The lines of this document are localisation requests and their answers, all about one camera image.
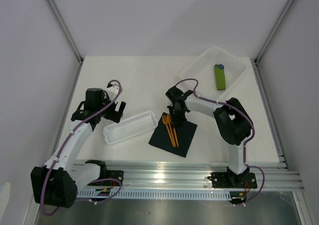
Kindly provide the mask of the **orange plastic knife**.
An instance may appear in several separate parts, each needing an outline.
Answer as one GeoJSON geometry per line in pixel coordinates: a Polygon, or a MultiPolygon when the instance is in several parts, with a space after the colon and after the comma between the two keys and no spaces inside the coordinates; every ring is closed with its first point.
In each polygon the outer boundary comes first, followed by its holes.
{"type": "Polygon", "coordinates": [[[166,118],[168,120],[168,126],[170,128],[170,132],[172,134],[172,137],[174,139],[174,143],[175,143],[175,147],[179,147],[179,143],[178,143],[178,139],[177,139],[177,134],[176,134],[176,131],[175,131],[175,128],[173,127],[172,123],[171,123],[171,117],[170,117],[170,114],[167,114],[166,115],[166,118]]]}

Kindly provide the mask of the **orange plastic fork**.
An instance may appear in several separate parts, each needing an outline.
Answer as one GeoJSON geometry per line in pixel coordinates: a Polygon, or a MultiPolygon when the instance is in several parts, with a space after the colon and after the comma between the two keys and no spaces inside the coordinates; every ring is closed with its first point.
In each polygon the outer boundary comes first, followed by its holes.
{"type": "Polygon", "coordinates": [[[167,118],[166,118],[166,115],[163,115],[161,118],[162,118],[163,124],[166,126],[166,129],[167,129],[169,138],[170,138],[170,140],[171,140],[172,146],[175,147],[174,139],[173,139],[172,134],[171,134],[171,132],[170,132],[170,128],[169,128],[169,126],[168,126],[168,120],[167,120],[167,118]]]}

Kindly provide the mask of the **white narrow cutlery tray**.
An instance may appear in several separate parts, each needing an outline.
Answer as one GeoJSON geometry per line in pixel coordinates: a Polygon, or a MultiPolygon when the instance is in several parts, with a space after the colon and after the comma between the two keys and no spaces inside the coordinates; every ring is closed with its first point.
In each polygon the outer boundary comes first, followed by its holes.
{"type": "Polygon", "coordinates": [[[119,123],[112,123],[103,128],[104,140],[113,145],[127,139],[131,139],[157,127],[158,121],[152,111],[146,111],[119,123]]]}

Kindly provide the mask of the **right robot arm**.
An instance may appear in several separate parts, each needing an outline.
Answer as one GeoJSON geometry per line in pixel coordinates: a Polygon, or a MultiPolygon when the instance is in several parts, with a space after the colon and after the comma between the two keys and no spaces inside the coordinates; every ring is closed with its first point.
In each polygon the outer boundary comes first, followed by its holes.
{"type": "Polygon", "coordinates": [[[191,90],[183,92],[176,86],[168,89],[165,95],[171,102],[168,109],[174,125],[186,122],[185,114],[189,112],[198,112],[215,119],[220,136],[228,144],[228,183],[233,187],[243,184],[250,172],[246,164],[246,144],[255,131],[240,102],[236,98],[225,102],[207,99],[191,90]]]}

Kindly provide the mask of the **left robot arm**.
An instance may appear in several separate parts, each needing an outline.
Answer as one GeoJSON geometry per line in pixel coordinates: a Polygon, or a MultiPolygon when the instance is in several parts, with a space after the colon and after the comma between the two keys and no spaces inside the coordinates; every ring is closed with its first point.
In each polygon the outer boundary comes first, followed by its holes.
{"type": "Polygon", "coordinates": [[[85,99],[80,102],[71,116],[69,132],[43,166],[35,166],[30,174],[34,200],[40,205],[41,212],[47,205],[55,209],[71,207],[77,193],[90,184],[103,185],[110,182],[122,186],[118,178],[108,176],[107,165],[103,161],[88,160],[82,169],[72,172],[72,166],[86,140],[94,132],[102,118],[119,123],[126,103],[116,100],[123,91],[120,82],[112,80],[106,89],[88,88],[85,99]]]}

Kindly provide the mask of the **dark navy paper napkin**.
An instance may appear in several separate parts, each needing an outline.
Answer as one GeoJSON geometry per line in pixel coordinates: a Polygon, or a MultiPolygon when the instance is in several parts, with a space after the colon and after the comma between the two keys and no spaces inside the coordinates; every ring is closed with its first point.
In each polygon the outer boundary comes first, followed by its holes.
{"type": "Polygon", "coordinates": [[[185,158],[194,138],[197,125],[186,121],[181,125],[165,125],[162,118],[159,119],[149,145],[185,158]]]}

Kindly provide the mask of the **green rolled napkin bundle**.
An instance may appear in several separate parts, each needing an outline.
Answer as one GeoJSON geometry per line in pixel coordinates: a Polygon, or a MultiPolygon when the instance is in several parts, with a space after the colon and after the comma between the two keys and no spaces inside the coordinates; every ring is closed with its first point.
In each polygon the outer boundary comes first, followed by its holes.
{"type": "Polygon", "coordinates": [[[215,75],[217,90],[225,90],[226,80],[225,80],[224,66],[222,64],[214,65],[214,75],[215,75]]]}

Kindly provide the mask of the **large white basket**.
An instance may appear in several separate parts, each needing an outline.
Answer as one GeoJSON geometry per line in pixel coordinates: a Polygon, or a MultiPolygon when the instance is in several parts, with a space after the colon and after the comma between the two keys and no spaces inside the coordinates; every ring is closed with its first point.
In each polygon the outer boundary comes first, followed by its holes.
{"type": "Polygon", "coordinates": [[[247,72],[248,66],[228,51],[211,46],[192,60],[180,73],[180,78],[196,79],[199,96],[221,99],[229,93],[247,72]]]}

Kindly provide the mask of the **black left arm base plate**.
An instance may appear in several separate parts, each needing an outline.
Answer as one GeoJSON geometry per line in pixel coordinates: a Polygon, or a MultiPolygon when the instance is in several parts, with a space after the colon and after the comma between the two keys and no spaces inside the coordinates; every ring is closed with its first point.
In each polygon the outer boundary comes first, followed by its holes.
{"type": "MultiPolygon", "coordinates": [[[[108,170],[106,175],[103,175],[101,179],[105,178],[113,178],[119,180],[121,183],[123,183],[124,180],[124,171],[123,170],[108,170]]],[[[119,183],[116,181],[102,181],[99,182],[100,186],[106,186],[106,187],[115,187],[118,186],[119,183]]]]}

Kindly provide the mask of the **aluminium frame rail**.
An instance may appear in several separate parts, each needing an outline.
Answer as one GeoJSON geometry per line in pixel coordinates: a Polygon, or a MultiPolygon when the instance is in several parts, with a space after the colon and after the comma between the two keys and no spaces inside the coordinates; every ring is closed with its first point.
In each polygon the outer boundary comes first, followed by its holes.
{"type": "MultiPolygon", "coordinates": [[[[211,189],[207,180],[211,172],[226,171],[227,163],[134,162],[106,161],[109,170],[124,172],[124,187],[128,189],[204,190],[211,189]]],[[[263,191],[303,191],[299,172],[290,171],[285,163],[262,163],[250,170],[256,175],[263,191]]]]}

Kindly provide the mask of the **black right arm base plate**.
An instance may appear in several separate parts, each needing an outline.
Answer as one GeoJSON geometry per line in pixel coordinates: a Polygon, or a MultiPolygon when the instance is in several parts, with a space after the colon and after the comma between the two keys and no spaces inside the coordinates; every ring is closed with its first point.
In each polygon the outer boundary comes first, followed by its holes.
{"type": "Polygon", "coordinates": [[[227,172],[212,172],[207,177],[212,183],[213,188],[226,188],[226,189],[244,189],[251,188],[257,189],[257,180],[254,173],[248,173],[243,178],[228,178],[227,172]]]}

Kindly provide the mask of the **left corner frame post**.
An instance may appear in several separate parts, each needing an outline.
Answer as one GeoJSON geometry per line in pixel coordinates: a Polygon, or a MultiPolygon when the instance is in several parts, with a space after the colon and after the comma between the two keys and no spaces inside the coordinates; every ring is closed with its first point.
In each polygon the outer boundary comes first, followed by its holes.
{"type": "Polygon", "coordinates": [[[84,59],[81,56],[78,47],[76,46],[76,43],[68,29],[67,24],[65,23],[65,20],[63,19],[60,13],[60,10],[57,7],[55,0],[44,0],[44,1],[47,4],[48,9],[50,10],[57,26],[59,27],[63,37],[65,38],[76,60],[78,61],[79,64],[82,64],[84,59]]]}

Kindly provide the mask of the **corner frame post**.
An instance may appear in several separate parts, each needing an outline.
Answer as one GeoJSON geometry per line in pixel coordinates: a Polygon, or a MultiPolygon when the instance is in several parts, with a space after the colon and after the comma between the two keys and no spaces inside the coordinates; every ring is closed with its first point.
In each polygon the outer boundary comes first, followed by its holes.
{"type": "Polygon", "coordinates": [[[277,17],[275,23],[273,24],[269,34],[266,37],[266,40],[262,44],[261,49],[259,50],[256,58],[254,59],[254,63],[256,66],[258,66],[263,59],[263,57],[266,55],[267,51],[269,50],[270,46],[272,45],[273,41],[277,37],[277,34],[281,30],[282,26],[284,25],[285,21],[287,20],[289,14],[294,8],[295,3],[298,0],[287,0],[281,9],[279,16],[277,17]]]}
{"type": "Polygon", "coordinates": [[[76,60],[78,61],[79,64],[82,64],[84,59],[81,56],[78,47],[76,46],[76,43],[68,29],[67,24],[65,23],[65,20],[63,19],[60,13],[60,10],[57,7],[55,0],[44,0],[44,1],[47,4],[48,9],[50,10],[57,26],[59,27],[63,37],[65,38],[76,60]]]}

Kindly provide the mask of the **right corner frame post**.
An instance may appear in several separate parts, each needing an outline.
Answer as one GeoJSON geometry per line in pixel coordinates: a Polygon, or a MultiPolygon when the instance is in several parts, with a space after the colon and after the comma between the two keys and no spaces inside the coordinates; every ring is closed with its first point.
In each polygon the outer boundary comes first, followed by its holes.
{"type": "Polygon", "coordinates": [[[298,0],[287,0],[281,9],[279,16],[277,17],[275,23],[273,24],[269,34],[266,37],[266,40],[262,44],[261,49],[259,50],[256,58],[254,59],[254,63],[256,66],[258,66],[263,59],[263,57],[266,55],[267,51],[269,50],[270,46],[272,45],[273,41],[277,37],[277,34],[281,30],[282,26],[284,25],[285,21],[287,20],[289,14],[294,8],[295,3],[298,0]]]}

